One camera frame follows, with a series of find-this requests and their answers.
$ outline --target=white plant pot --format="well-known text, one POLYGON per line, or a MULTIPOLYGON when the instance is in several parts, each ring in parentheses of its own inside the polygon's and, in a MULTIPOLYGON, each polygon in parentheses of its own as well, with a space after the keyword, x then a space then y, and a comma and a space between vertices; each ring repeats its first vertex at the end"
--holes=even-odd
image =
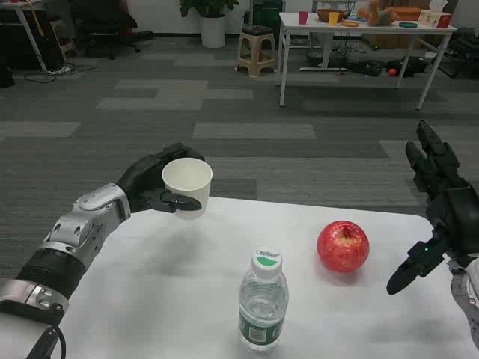
POLYGON ((225 45, 226 33, 225 17, 201 18, 201 41, 203 46, 217 49, 225 45))

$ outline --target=bowl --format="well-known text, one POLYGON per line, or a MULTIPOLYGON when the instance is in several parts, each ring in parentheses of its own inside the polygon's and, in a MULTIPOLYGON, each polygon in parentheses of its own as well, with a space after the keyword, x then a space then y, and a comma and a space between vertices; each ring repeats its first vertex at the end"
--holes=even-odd
POLYGON ((342 10, 319 9, 316 13, 322 22, 329 22, 329 13, 339 13, 338 24, 343 21, 344 18, 344 11, 342 10))

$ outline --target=stuffed toy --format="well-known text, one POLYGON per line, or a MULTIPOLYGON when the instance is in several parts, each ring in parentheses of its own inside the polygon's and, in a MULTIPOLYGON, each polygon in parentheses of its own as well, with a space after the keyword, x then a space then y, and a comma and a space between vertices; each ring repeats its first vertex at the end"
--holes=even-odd
POLYGON ((371 0, 369 4, 369 11, 364 8, 358 10, 358 16, 367 20, 370 26, 385 26, 390 25, 394 21, 399 20, 399 16, 394 12, 392 7, 385 10, 379 9, 379 0, 371 0))

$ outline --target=red apple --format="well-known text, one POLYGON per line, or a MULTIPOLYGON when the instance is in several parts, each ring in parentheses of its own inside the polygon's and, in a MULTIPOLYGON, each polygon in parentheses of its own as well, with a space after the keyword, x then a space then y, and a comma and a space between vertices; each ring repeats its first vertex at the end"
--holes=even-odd
POLYGON ((357 224, 337 221, 328 224, 320 233, 317 253, 326 268, 350 273, 366 262, 369 241, 366 233, 357 224))

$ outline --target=white bottle cap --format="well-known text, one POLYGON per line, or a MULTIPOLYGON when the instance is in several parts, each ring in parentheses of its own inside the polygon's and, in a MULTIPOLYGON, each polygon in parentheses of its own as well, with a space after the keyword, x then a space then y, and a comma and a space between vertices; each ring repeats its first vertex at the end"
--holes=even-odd
POLYGON ((268 247, 258 248, 253 253, 251 270, 263 279, 271 279, 280 275, 283 270, 281 252, 268 247))

